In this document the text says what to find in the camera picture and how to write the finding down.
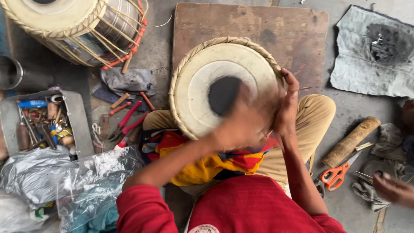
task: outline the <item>red cloth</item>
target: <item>red cloth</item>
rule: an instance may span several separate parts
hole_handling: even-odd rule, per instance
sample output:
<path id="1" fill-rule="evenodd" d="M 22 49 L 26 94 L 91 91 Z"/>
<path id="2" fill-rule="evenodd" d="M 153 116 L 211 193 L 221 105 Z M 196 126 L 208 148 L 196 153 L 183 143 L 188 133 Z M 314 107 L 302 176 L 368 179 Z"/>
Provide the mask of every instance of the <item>red cloth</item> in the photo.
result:
<path id="1" fill-rule="evenodd" d="M 178 232 L 173 213 L 159 190 L 135 185 L 117 199 L 118 232 Z M 188 231 L 210 224 L 221 233 L 327 232 L 344 233 L 327 214 L 308 215 L 271 178 L 242 175 L 211 187 L 196 204 Z"/>

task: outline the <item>metal bayan drum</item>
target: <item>metal bayan drum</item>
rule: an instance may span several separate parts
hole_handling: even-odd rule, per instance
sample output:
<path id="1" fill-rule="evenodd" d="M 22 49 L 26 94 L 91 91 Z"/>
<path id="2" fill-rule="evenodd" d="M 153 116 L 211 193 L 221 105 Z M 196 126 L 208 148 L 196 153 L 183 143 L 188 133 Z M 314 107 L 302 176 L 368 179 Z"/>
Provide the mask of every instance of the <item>metal bayan drum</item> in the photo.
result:
<path id="1" fill-rule="evenodd" d="M 0 0 L 6 15 L 68 61 L 109 68 L 136 53 L 145 32 L 138 0 Z"/>
<path id="2" fill-rule="evenodd" d="M 248 38 L 202 43 L 173 73 L 169 101 L 174 120 L 184 135 L 196 140 L 221 124 L 240 82 L 257 97 L 271 86 L 284 87 L 280 70 L 272 55 Z"/>

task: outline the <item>khaki pants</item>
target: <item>khaki pants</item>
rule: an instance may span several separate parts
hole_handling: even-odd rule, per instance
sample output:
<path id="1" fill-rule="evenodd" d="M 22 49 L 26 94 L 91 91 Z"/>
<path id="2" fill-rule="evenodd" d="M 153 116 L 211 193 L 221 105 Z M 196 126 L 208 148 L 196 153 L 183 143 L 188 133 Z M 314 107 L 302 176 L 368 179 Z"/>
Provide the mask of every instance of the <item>khaki pants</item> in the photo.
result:
<path id="1" fill-rule="evenodd" d="M 305 163 L 313 153 L 335 115 L 335 103 L 324 95 L 307 95 L 302 97 L 298 103 L 298 114 L 296 116 L 296 135 L 298 137 L 299 152 Z M 143 123 L 144 130 L 176 128 L 170 111 L 159 110 L 148 114 Z M 288 184 L 286 166 L 282 150 L 275 146 L 264 155 L 256 174 L 273 178 L 283 189 Z M 206 184 L 196 184 L 182 187 L 189 194 L 197 194 L 200 190 L 204 192 L 208 187 L 216 184 L 217 181 L 210 181 Z"/>

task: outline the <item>red-handled pliers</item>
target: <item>red-handled pliers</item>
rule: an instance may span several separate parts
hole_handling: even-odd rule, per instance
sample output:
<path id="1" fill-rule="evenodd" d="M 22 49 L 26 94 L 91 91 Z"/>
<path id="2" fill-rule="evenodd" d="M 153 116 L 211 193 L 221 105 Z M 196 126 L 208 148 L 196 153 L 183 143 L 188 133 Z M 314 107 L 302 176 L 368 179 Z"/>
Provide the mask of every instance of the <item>red-handled pliers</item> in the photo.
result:
<path id="1" fill-rule="evenodd" d="M 119 122 L 118 128 L 111 135 L 109 135 L 108 140 L 112 139 L 111 141 L 115 141 L 122 134 L 122 129 L 125 127 L 125 125 L 128 123 L 129 118 L 131 118 L 132 114 L 135 112 L 135 110 L 137 110 L 137 108 L 141 104 L 142 104 L 142 101 L 140 100 L 128 111 L 128 113 L 125 115 L 124 119 L 121 122 Z"/>

